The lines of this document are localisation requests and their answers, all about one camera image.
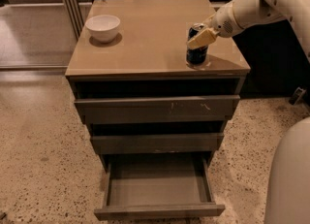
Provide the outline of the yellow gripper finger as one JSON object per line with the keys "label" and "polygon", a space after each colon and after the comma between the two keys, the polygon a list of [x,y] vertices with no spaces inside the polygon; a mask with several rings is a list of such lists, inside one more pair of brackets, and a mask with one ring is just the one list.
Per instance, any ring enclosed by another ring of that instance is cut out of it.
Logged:
{"label": "yellow gripper finger", "polygon": [[211,28],[212,27],[212,19],[213,19],[213,16],[209,16],[207,19],[205,19],[202,23],[208,27],[208,28]]}
{"label": "yellow gripper finger", "polygon": [[201,30],[191,28],[189,30],[190,38],[187,41],[187,48],[197,49],[207,47],[214,43],[218,36],[218,31],[214,28],[205,27]]}

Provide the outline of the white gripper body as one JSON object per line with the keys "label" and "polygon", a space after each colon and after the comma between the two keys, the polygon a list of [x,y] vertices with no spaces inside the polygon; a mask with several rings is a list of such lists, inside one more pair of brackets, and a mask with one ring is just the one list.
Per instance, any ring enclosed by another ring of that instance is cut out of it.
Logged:
{"label": "white gripper body", "polygon": [[233,13],[233,2],[220,7],[211,19],[211,27],[222,38],[233,37],[243,31],[237,23]]}

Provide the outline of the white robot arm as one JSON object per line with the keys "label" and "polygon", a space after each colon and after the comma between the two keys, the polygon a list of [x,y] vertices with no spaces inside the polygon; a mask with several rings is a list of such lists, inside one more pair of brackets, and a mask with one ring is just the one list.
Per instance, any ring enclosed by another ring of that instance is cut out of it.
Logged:
{"label": "white robot arm", "polygon": [[[286,19],[305,54],[310,53],[310,0],[232,0],[203,22],[187,42],[201,48],[218,37]],[[292,126],[280,140],[272,160],[264,224],[310,224],[310,118]]]}

